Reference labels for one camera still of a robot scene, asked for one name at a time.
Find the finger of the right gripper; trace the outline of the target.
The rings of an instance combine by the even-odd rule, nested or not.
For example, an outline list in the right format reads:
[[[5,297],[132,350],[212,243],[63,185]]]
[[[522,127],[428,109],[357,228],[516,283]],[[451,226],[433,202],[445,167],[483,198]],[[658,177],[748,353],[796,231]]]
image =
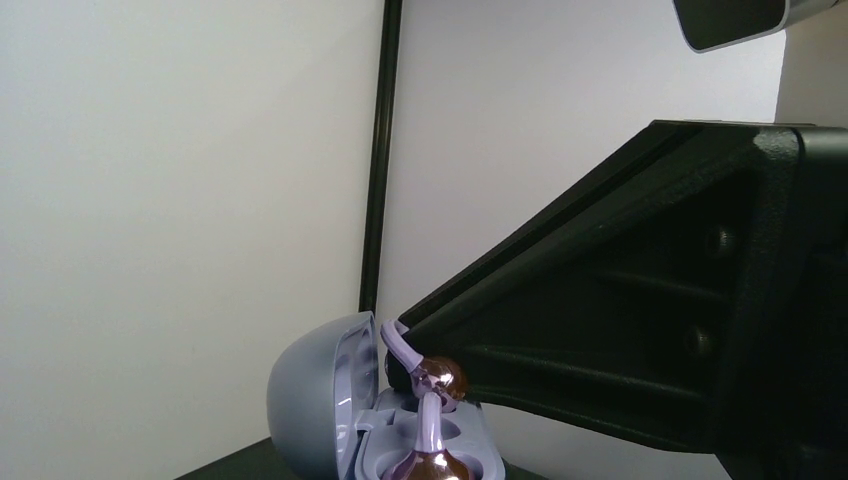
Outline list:
[[[399,316],[468,396],[661,450],[705,453],[758,129],[656,121]]]

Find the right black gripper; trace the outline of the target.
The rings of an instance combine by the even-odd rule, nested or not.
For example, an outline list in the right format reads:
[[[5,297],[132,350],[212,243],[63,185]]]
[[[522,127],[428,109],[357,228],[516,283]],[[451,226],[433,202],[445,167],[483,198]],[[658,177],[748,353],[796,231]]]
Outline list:
[[[847,131],[796,136],[763,321],[725,421],[733,479],[847,476]]]

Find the purple earbud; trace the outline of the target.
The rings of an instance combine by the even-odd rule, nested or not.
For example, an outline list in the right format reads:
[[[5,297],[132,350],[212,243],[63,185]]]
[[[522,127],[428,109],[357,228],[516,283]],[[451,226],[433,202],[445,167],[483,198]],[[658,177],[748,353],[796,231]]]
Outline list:
[[[390,355],[410,377],[413,394],[422,398],[426,393],[435,393],[441,399],[442,411],[453,412],[468,392],[467,376],[458,363],[447,357],[426,357],[416,351],[403,338],[408,331],[397,319],[390,319],[381,326],[380,336]]]
[[[474,479],[473,470],[451,454],[442,434],[442,397],[428,392],[419,401],[413,448],[382,479]]]

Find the lavender earbud charging case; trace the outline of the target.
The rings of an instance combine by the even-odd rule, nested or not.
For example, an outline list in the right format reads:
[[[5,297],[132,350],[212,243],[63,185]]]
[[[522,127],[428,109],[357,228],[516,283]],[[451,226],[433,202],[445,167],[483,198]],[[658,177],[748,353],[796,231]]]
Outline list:
[[[380,479],[418,439],[418,400],[380,389],[370,311],[326,323],[288,346],[267,386],[270,436],[302,479]]]

